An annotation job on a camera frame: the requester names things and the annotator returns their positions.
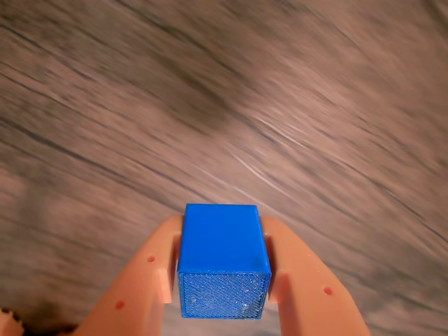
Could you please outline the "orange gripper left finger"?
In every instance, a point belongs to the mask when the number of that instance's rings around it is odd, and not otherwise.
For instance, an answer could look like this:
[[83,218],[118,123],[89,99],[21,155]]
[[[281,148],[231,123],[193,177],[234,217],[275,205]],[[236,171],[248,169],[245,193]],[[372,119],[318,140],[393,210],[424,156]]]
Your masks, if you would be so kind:
[[161,223],[79,325],[79,335],[160,335],[172,301],[183,217]]

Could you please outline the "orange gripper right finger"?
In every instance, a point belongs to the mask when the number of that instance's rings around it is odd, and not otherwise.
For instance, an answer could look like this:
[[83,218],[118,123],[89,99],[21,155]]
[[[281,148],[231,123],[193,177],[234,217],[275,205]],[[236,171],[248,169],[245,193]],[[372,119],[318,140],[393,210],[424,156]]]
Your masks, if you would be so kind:
[[269,301],[282,335],[369,335],[348,290],[285,223],[260,218],[272,266]]

